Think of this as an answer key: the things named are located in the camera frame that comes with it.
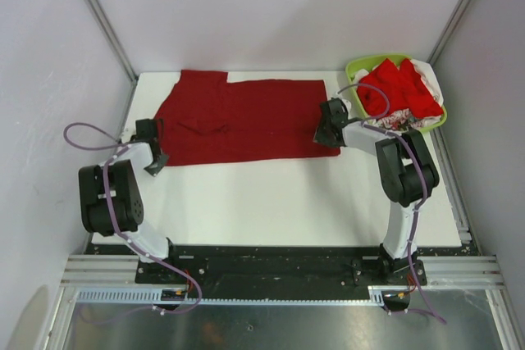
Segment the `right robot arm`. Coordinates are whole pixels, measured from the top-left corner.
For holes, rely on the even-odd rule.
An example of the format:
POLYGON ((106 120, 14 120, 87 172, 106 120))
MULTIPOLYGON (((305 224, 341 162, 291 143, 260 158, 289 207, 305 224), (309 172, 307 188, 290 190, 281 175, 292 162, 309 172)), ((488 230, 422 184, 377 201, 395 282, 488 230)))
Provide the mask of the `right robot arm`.
POLYGON ((416 233, 422 205, 440 183, 427 144, 417 130, 402 134, 349 116, 340 98, 320 104, 315 143, 328 148, 357 148, 377 159, 381 186, 390 200, 386 236, 380 244, 378 274, 388 285, 408 275, 416 259, 416 233))

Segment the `dark red t-shirt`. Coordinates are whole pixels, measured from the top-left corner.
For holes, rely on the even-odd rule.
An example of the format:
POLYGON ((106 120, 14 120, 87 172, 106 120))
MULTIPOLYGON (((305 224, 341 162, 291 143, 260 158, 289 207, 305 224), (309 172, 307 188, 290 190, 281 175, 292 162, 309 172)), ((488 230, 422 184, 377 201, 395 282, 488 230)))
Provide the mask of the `dark red t-shirt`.
POLYGON ((169 166, 340 155, 313 141, 327 99, 323 81, 227 77, 181 72, 155 115, 169 166))

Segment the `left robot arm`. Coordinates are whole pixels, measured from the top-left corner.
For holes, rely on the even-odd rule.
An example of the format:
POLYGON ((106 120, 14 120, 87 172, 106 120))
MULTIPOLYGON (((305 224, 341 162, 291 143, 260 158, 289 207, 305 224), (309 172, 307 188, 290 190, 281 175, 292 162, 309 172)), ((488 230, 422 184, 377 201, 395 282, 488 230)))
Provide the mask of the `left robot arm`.
POLYGON ((181 264, 171 257, 171 240, 145 217, 138 178, 156 177, 169 156, 161 148, 160 120, 135 122, 135 133, 105 162, 79 169, 80 214, 84 229, 103 237, 117 236, 146 263, 154 262, 153 275, 164 284, 180 278, 181 264))

